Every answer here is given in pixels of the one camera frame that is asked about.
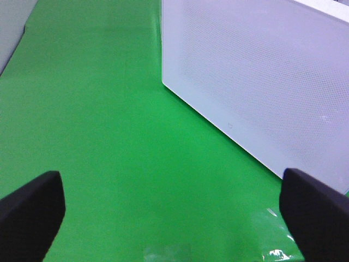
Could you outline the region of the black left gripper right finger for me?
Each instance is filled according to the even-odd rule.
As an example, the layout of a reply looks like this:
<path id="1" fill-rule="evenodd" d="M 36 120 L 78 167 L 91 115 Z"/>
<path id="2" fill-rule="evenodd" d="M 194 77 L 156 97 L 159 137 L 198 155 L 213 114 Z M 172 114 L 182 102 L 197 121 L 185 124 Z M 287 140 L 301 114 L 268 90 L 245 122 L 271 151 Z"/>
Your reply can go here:
<path id="1" fill-rule="evenodd" d="M 348 197 L 294 168 L 284 171 L 279 209 L 305 261 L 348 261 Z"/>

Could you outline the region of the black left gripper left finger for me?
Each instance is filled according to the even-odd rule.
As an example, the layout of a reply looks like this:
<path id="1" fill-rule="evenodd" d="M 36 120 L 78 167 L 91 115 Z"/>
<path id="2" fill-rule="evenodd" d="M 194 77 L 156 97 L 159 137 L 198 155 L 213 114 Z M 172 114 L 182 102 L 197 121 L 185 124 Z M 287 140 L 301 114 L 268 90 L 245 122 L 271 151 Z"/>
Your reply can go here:
<path id="1" fill-rule="evenodd" d="M 59 171 L 47 171 L 1 199 L 1 261 L 43 261 L 65 216 Z"/>

